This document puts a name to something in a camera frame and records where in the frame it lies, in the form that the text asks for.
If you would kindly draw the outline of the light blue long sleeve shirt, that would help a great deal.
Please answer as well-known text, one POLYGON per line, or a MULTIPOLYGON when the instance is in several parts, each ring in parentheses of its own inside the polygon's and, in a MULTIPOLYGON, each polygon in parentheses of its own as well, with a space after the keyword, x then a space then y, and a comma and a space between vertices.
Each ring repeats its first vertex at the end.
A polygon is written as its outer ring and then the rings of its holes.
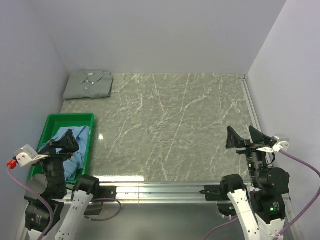
POLYGON ((61 127, 52 139, 55 142, 59 141, 69 129, 72 130, 73 136, 78 143, 79 150, 76 151, 70 159, 63 162, 63 167, 65 171, 65 180, 73 181, 76 178, 77 171, 84 168, 89 133, 91 130, 89 126, 61 127))

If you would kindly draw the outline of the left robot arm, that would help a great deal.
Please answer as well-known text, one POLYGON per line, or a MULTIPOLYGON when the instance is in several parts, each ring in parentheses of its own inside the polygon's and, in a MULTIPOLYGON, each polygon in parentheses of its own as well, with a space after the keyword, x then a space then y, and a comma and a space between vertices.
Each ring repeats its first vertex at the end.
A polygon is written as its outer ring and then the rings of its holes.
POLYGON ((101 195, 98 178, 83 175, 72 189, 71 207, 60 223, 65 206, 62 201, 68 193, 64 162, 80 149, 72 130, 68 129, 59 139, 51 139, 39 152, 30 145, 23 148, 18 160, 22 166, 39 165, 42 172, 29 180, 29 190, 25 194, 28 205, 25 210, 25 227, 29 232, 54 240, 74 238, 78 220, 85 215, 91 201, 101 195))

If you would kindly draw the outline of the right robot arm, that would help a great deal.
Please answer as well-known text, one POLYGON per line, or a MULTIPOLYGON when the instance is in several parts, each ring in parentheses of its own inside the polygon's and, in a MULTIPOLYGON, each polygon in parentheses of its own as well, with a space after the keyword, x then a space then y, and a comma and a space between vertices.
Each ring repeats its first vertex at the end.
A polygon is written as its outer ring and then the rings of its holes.
POLYGON ((287 151, 289 139, 267 136, 249 127, 250 139, 241 137, 227 127, 226 149, 235 149, 246 157, 250 186, 238 174, 224 176, 220 182, 221 196, 232 202, 247 240, 280 240, 285 225, 286 206, 283 195, 289 193, 290 175, 267 162, 281 150, 287 151))

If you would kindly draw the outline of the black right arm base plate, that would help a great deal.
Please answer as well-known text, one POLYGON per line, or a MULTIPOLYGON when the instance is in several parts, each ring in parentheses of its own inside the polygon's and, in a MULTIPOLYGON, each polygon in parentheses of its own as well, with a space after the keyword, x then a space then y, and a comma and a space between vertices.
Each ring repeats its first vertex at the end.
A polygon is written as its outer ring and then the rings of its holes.
POLYGON ((200 190, 199 193, 204 195, 207 202, 217 203, 217 212, 222 218, 232 220, 237 216, 233 204, 220 185, 205 185, 204 189, 200 190))

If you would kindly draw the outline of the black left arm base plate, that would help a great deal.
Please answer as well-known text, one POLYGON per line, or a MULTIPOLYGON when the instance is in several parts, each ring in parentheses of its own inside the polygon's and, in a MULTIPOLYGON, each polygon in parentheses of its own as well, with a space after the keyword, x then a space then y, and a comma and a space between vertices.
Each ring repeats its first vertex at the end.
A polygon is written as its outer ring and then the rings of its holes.
POLYGON ((116 186, 82 183, 74 186, 70 200, 72 204, 80 202, 80 207, 86 206, 83 214, 88 219, 100 215, 105 203, 116 202, 116 194, 116 186))

